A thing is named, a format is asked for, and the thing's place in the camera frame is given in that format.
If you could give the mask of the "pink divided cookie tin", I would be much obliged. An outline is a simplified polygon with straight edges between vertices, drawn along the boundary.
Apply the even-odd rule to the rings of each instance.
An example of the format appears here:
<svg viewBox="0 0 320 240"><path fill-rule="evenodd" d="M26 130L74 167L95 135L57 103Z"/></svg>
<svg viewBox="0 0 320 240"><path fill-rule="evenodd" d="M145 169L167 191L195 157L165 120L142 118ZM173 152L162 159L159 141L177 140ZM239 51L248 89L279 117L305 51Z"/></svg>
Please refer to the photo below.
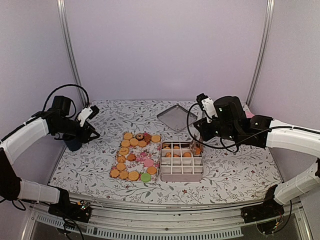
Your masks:
<svg viewBox="0 0 320 240"><path fill-rule="evenodd" d="M200 182L204 173L203 153L194 156L191 142L163 142L159 176L163 182Z"/></svg>

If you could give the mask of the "floral cookie tray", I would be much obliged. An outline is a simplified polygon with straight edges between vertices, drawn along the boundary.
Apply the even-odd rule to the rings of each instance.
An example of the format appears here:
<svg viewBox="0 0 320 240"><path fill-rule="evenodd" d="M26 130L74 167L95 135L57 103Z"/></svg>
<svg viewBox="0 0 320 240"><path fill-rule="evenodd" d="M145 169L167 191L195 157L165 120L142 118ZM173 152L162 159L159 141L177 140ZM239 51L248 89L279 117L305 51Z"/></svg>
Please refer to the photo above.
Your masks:
<svg viewBox="0 0 320 240"><path fill-rule="evenodd" d="M143 134L144 139L137 140L137 134ZM139 179L131 182L156 182L160 167L161 149L162 136L160 134L124 132L120 146L115 152L109 176L121 181L131 181L128 178L129 172L137 171L139 173ZM144 161L146 159L152 159L154 165L145 167ZM151 175L149 182L141 181L141 174L143 173L149 173Z"/></svg>

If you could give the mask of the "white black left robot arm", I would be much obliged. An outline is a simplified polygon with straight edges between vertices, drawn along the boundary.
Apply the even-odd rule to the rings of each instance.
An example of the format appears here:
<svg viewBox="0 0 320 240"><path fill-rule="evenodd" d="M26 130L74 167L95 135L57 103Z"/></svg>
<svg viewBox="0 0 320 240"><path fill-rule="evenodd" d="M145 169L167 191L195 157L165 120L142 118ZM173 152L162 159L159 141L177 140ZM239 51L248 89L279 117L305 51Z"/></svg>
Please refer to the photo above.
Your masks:
<svg viewBox="0 0 320 240"><path fill-rule="evenodd" d="M42 110L0 140L0 196L5 201L48 204L51 215L88 223L92 213L89 202L73 203L67 190L23 179L13 168L15 161L21 160L25 152L35 150L42 138L58 135L57 140L64 141L69 150L76 151L83 144L100 137L89 123L99 113L99 108L90 104L87 98L80 112L70 114L74 101L56 95L56 92L54 89L49 94L53 98L50 108L43 106Z"/></svg>

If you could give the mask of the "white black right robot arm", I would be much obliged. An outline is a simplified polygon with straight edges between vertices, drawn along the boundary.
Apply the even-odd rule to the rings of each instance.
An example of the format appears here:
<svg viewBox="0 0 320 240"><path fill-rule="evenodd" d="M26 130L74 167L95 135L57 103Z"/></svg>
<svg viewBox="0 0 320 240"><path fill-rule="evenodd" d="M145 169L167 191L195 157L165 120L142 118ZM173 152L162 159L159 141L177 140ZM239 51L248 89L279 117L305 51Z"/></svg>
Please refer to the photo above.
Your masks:
<svg viewBox="0 0 320 240"><path fill-rule="evenodd" d="M195 142L206 146L213 138L233 141L220 149L239 148L241 145L258 148L278 148L320 157L319 130L284 123L264 115L247 117L237 96L224 96L212 100L201 93L196 104L205 117L193 123L199 132ZM283 206L320 186L320 161L316 160L307 170L294 178L271 186L261 204L244 207L241 217L245 223L262 221L284 214Z"/></svg>

